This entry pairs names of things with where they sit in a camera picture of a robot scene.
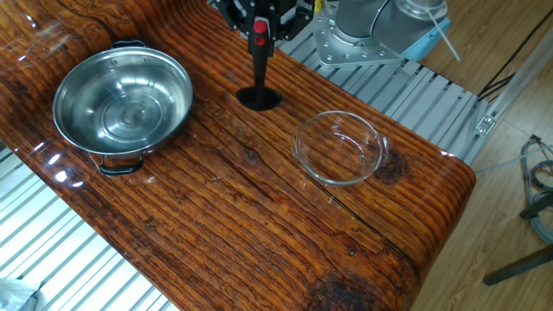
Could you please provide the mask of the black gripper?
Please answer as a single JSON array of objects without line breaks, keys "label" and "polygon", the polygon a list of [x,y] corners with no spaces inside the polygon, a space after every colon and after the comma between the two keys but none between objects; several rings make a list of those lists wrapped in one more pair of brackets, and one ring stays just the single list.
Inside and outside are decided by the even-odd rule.
[{"label": "black gripper", "polygon": [[248,37],[246,29],[248,15],[270,18],[277,16],[276,39],[291,41],[313,19],[315,0],[210,0],[232,31]]}]

